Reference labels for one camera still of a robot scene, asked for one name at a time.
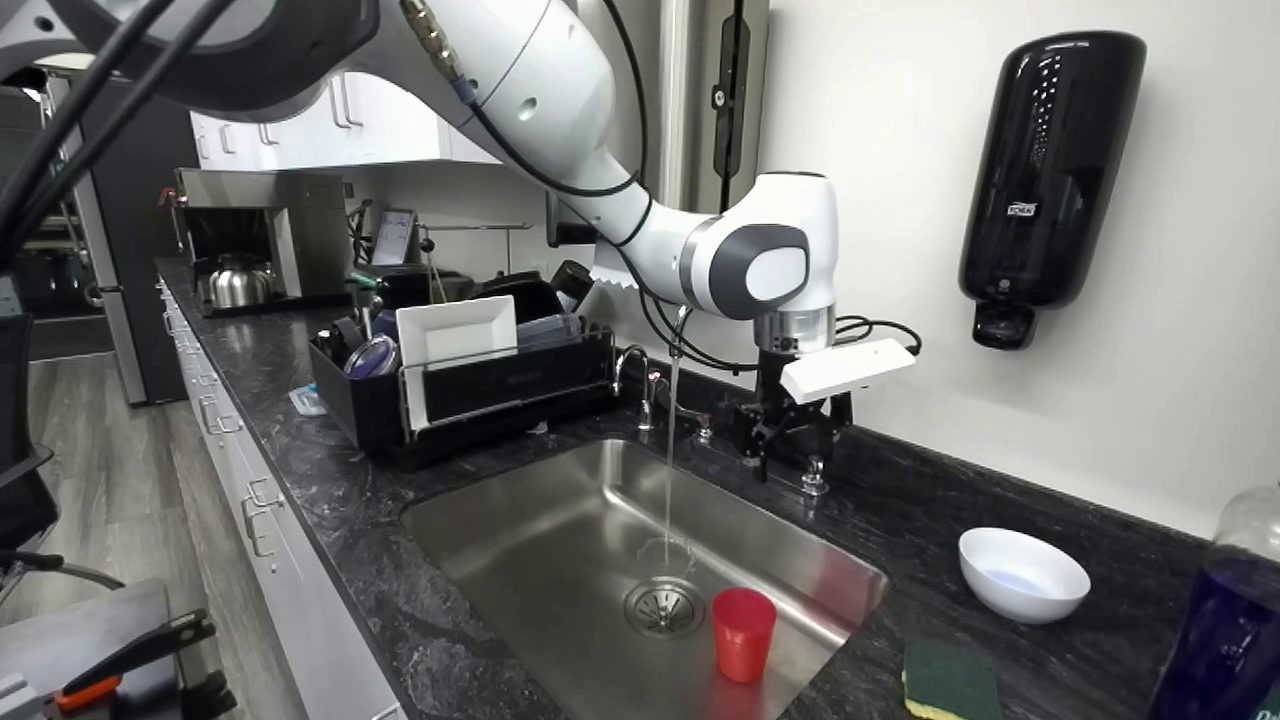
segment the sponge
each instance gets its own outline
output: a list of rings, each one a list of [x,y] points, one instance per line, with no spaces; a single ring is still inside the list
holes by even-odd
[[[997,662],[976,646],[913,638],[906,671],[920,720],[1003,720]]]

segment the white cabinet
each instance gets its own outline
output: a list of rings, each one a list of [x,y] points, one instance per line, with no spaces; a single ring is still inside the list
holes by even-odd
[[[163,322],[176,343],[193,410],[273,613],[288,671],[317,720],[399,720],[403,706],[330,579],[282,478],[211,372],[193,322],[161,285]]]
[[[449,128],[403,88],[338,73],[311,109],[282,122],[228,122],[193,116],[200,166],[286,170],[286,166],[362,166],[362,162],[495,162],[470,137]]]

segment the floor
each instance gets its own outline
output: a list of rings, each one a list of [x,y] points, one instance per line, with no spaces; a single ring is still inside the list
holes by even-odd
[[[193,406],[128,406],[114,355],[39,359],[33,436],[56,451],[44,478],[66,511],[39,552],[104,566],[125,584],[161,577],[174,613],[211,613],[222,630],[210,659],[228,671],[237,714],[306,714]],[[0,598],[0,622],[99,590],[66,577],[25,577]]]

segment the red cup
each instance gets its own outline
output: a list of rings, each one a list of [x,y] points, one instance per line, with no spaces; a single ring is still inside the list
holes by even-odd
[[[733,684],[759,684],[769,662],[777,609],[754,586],[729,586],[712,598],[715,666]]]

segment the sink basin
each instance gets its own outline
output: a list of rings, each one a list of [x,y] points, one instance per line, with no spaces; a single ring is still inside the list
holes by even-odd
[[[573,714],[782,714],[875,613],[890,579],[854,552],[603,441],[416,505],[414,539]],[[715,675],[707,605],[777,605],[755,686]]]

